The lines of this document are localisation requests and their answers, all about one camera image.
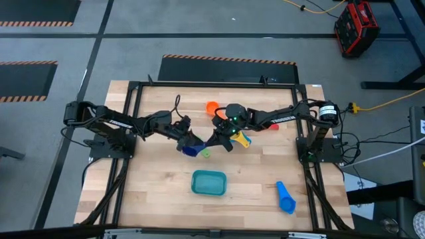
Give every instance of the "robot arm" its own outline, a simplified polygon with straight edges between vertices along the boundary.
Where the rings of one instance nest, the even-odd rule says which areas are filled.
[[[311,115],[311,108],[319,107],[319,119]],[[321,150],[323,138],[330,128],[338,125],[339,109],[330,101],[307,100],[295,106],[274,110],[272,112],[246,109],[240,104],[229,104],[225,108],[227,119],[215,115],[212,123],[216,126],[213,135],[206,146],[223,145],[227,151],[233,146],[229,142],[230,136],[240,130],[262,131],[273,123],[284,123],[292,120],[306,120],[316,126],[315,131],[309,134],[308,145],[311,150]]]
[[[189,130],[191,119],[184,116],[180,121],[171,123],[171,112],[158,111],[154,114],[133,118],[110,110],[106,106],[95,106],[91,102],[71,102],[66,105],[64,124],[68,127],[85,127],[105,137],[114,149],[124,148],[126,138],[120,129],[114,129],[106,123],[128,129],[143,140],[154,133],[159,133],[177,141],[177,150],[183,146],[202,145],[203,141]]]

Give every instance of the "black floor mat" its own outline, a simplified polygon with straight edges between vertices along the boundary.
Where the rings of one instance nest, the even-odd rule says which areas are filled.
[[[259,82],[299,84],[295,62],[166,54],[158,80],[199,82]]]
[[[58,62],[0,62],[0,103],[47,99]]]
[[[81,0],[0,0],[0,27],[70,27]]]

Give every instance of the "teal bowl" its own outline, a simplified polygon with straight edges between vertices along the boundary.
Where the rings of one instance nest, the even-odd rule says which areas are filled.
[[[222,172],[196,170],[192,175],[192,191],[196,194],[222,196],[226,187],[227,178]]]

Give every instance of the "wooden table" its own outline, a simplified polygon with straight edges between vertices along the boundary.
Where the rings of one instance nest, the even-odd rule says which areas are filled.
[[[127,86],[128,81],[111,82],[107,107],[122,111]],[[309,98],[323,99],[321,86],[306,87]],[[213,132],[211,117],[205,113],[207,101],[218,101],[222,106],[237,102],[265,111],[293,104],[291,91],[282,89],[143,87],[139,116],[170,110],[177,94],[181,95],[179,112],[192,119],[192,130],[205,141]],[[179,119],[176,113],[173,119]],[[152,135],[146,142],[138,139],[127,174],[119,226],[311,230],[303,169],[296,152],[296,123],[281,123],[278,131],[245,133],[252,140],[248,149],[236,144],[228,153],[223,147],[211,147],[208,159],[183,155],[176,151],[175,141],[162,135]],[[111,160],[104,159],[88,169],[75,222],[84,220],[104,196],[110,165]],[[341,172],[331,163],[322,163],[321,168],[327,199],[353,228]],[[224,172],[228,180],[226,194],[208,197],[193,193],[191,177],[197,169]],[[297,201],[292,215],[278,206],[276,181],[284,182]],[[112,199],[107,222],[112,220],[114,205]],[[316,207],[323,227],[317,199]]]

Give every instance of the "white cable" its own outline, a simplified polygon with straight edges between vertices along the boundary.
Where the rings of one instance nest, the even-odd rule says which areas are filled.
[[[401,147],[400,149],[396,149],[396,150],[388,152],[388,153],[383,153],[381,155],[374,156],[374,157],[371,157],[371,158],[368,158],[368,159],[365,159],[365,160],[362,160],[362,161],[359,161],[359,162],[356,162],[356,163],[353,163],[353,164],[350,164],[350,165],[347,165],[347,166],[342,166],[341,168],[344,169],[346,167],[354,166],[354,165],[357,165],[359,163],[365,163],[365,162],[370,161],[372,159],[377,159],[377,158],[384,157],[384,156],[387,156],[387,155],[390,155],[390,154],[393,154],[393,153],[397,153],[399,151],[402,151],[403,149],[407,149],[409,147],[412,147],[413,145],[416,145],[417,143],[424,141],[424,140],[425,140],[425,137],[423,137],[422,139],[416,140],[415,142],[411,143],[410,145],[406,145],[404,147]]]

